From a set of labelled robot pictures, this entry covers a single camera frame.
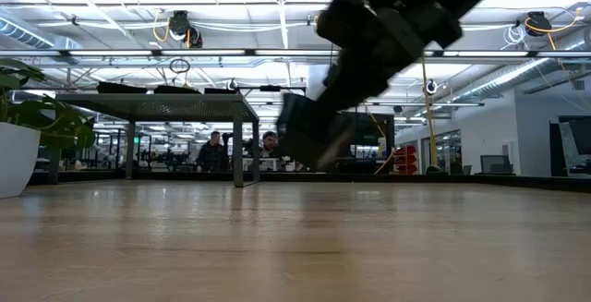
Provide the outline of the glass office window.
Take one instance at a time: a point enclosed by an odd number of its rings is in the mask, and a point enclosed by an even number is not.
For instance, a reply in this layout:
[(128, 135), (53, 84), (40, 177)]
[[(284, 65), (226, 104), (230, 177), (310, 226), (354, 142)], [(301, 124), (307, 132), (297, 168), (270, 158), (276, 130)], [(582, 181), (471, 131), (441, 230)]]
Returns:
[(435, 136), (435, 158), (431, 157), (430, 138), (420, 140), (421, 172), (424, 174), (431, 163), (449, 175), (460, 175), (463, 172), (462, 138), (459, 129)]

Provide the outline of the grey perforated metal shelf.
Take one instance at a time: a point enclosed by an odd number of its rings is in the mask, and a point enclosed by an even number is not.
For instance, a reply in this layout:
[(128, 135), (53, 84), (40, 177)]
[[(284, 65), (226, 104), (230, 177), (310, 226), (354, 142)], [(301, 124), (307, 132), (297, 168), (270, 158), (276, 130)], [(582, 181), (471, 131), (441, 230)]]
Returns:
[(81, 94), (60, 93), (56, 99), (128, 122), (127, 139), (132, 140), (138, 122), (215, 122), (233, 125), (233, 182), (245, 185), (243, 125), (252, 126), (259, 137), (259, 116), (241, 94)]

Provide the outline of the ceiling light strip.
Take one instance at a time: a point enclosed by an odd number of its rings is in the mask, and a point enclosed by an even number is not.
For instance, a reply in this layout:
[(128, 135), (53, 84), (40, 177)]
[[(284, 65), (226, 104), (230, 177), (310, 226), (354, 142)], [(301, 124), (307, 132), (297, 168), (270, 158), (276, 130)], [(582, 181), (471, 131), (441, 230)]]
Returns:
[(401, 106), (401, 107), (423, 107), (440, 106), (440, 107), (477, 107), (484, 106), (484, 103), (381, 103), (382, 105)]

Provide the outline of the green plant in white pot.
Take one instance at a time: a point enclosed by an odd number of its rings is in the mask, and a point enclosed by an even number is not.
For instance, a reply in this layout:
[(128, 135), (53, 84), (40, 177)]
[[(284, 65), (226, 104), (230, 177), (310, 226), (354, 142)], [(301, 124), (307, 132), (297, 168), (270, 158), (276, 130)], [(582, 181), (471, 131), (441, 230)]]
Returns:
[(45, 75), (35, 66), (0, 58), (0, 199), (25, 189), (41, 146), (84, 150), (95, 142), (94, 119), (49, 95), (12, 103), (9, 94), (31, 80), (44, 81)]

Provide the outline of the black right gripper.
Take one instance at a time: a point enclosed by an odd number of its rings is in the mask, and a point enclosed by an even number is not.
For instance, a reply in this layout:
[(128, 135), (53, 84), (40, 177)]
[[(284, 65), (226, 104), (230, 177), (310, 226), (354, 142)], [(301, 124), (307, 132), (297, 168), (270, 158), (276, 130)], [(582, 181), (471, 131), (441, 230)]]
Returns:
[(325, 108), (348, 109), (378, 96), (392, 76), (423, 54), (426, 45), (436, 42), (445, 48), (463, 34), (458, 18), (433, 0), (402, 13), (383, 7), (372, 14), (359, 43), (342, 49), (340, 64), (330, 66), (317, 99)]

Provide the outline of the grey spiral ceiling duct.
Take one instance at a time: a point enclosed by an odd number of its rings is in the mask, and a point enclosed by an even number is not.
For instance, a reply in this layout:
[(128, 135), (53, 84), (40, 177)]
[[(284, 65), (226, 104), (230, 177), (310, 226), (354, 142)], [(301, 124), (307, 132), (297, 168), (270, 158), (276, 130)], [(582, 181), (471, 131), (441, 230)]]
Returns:
[(531, 59), (521, 65), (504, 66), (462, 88), (451, 101), (456, 103), (472, 97), (489, 97), (558, 70), (562, 70), (558, 58)]

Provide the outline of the black monitor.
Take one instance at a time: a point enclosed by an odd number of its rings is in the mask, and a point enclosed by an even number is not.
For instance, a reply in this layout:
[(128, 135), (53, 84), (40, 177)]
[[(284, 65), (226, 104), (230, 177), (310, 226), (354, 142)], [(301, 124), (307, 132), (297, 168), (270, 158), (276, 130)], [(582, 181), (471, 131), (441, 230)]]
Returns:
[(394, 116), (384, 114), (357, 113), (355, 125), (355, 144), (377, 146), (380, 138), (386, 144), (394, 141)]

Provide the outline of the person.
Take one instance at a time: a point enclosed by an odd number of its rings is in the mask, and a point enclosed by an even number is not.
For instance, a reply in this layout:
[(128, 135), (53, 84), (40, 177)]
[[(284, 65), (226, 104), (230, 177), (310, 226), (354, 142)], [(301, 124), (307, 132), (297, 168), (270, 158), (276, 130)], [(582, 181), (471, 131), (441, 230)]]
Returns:
[(261, 158), (281, 158), (278, 137), (274, 131), (267, 131), (262, 136), (262, 148), (259, 153)]
[(213, 131), (211, 138), (201, 146), (196, 163), (200, 173), (226, 172), (229, 169), (227, 146), (218, 131)]

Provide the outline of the red storage bins rack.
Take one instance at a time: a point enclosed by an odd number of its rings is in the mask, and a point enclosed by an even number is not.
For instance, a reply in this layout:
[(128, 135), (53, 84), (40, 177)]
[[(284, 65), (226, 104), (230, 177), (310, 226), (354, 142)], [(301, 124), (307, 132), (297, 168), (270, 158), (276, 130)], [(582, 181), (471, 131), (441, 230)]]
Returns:
[(414, 145), (404, 145), (397, 148), (393, 153), (394, 172), (397, 175), (416, 175), (418, 173), (416, 153)]

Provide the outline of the grey ceiling air duct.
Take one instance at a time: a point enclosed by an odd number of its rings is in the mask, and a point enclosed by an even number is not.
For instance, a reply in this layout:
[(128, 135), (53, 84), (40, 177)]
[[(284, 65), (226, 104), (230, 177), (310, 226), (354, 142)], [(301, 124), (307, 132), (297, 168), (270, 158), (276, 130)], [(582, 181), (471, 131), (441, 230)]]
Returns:
[(81, 45), (73, 39), (42, 33), (13, 19), (0, 16), (0, 35), (21, 42), (38, 50), (80, 49)]

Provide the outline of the white building column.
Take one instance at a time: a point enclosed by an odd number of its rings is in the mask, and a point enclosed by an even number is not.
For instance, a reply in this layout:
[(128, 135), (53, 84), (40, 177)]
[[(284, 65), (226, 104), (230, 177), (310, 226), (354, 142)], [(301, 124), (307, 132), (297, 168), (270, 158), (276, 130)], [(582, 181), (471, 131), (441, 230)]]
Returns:
[(308, 67), (308, 81), (306, 96), (318, 102), (326, 90), (325, 79), (327, 78), (332, 65), (310, 65)]

